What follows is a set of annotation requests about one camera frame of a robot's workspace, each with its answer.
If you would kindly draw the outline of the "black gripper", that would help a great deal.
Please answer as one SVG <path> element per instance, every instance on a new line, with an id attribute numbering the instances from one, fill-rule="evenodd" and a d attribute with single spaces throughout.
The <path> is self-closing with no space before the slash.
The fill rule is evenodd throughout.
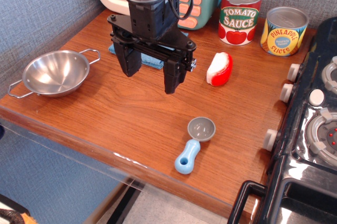
<path id="1" fill-rule="evenodd" d="M 196 44 L 179 30 L 179 0 L 127 0 L 129 16 L 111 15 L 111 37 L 123 73 L 132 77 L 142 66 L 141 53 L 164 62 L 165 93 L 173 94 L 195 68 Z"/>

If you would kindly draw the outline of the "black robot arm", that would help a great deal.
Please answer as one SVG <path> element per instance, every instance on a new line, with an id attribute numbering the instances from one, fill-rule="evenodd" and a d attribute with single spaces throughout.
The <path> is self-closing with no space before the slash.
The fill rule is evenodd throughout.
<path id="1" fill-rule="evenodd" d="M 130 15 L 111 15 L 111 37 L 123 73 L 131 77 L 146 54 L 163 62 L 165 92 L 172 94 L 195 68 L 196 44 L 178 28 L 193 9 L 179 15 L 179 0 L 127 0 Z"/>

